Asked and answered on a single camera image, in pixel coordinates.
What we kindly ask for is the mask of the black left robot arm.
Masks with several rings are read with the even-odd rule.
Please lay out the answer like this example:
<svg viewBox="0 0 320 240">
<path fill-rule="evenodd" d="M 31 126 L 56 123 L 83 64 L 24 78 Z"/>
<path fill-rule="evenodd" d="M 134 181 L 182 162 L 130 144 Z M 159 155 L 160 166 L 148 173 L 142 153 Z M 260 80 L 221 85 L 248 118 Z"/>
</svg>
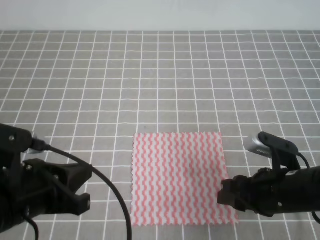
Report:
<svg viewBox="0 0 320 240">
<path fill-rule="evenodd" d="M 84 164 L 55 164 L 29 159 L 14 176 L 0 171 L 0 231 L 40 215 L 80 216 L 90 210 L 91 196 L 77 191 L 92 177 Z"/>
</svg>

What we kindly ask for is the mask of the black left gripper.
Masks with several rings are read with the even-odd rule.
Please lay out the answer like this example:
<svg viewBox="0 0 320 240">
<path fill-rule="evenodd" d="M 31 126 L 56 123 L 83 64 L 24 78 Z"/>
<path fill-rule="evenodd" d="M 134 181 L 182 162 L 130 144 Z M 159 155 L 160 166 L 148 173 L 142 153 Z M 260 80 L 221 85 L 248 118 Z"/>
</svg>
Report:
<svg viewBox="0 0 320 240">
<path fill-rule="evenodd" d="M 92 177 L 92 171 L 80 165 L 55 164 L 40 159 L 25 161 L 10 179 L 10 170 L 0 168 L 0 219 L 21 220 L 51 214 L 80 216 L 90 210 L 91 195 L 76 192 Z"/>
</svg>

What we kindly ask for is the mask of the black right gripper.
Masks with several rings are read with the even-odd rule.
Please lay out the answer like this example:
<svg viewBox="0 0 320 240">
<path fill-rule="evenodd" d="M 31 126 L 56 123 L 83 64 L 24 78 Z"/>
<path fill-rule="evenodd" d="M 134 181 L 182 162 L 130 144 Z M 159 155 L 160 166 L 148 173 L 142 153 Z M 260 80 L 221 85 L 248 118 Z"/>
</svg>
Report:
<svg viewBox="0 0 320 240">
<path fill-rule="evenodd" d="M 262 168 L 252 177 L 237 175 L 232 179 L 223 180 L 222 189 L 217 194 L 217 203 L 241 212 L 253 211 L 265 217 L 272 217 L 279 212 L 277 188 L 287 173 L 287 168 Z"/>
</svg>

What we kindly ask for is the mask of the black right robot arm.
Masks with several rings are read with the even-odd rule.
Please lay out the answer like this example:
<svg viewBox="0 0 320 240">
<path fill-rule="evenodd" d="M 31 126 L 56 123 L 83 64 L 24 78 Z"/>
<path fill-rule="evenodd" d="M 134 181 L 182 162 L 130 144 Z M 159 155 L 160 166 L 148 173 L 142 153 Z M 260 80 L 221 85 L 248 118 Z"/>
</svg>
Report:
<svg viewBox="0 0 320 240">
<path fill-rule="evenodd" d="M 265 217 L 320 210 L 320 168 L 289 171 L 261 168 L 252 177 L 237 175 L 222 182 L 217 202 Z"/>
</svg>

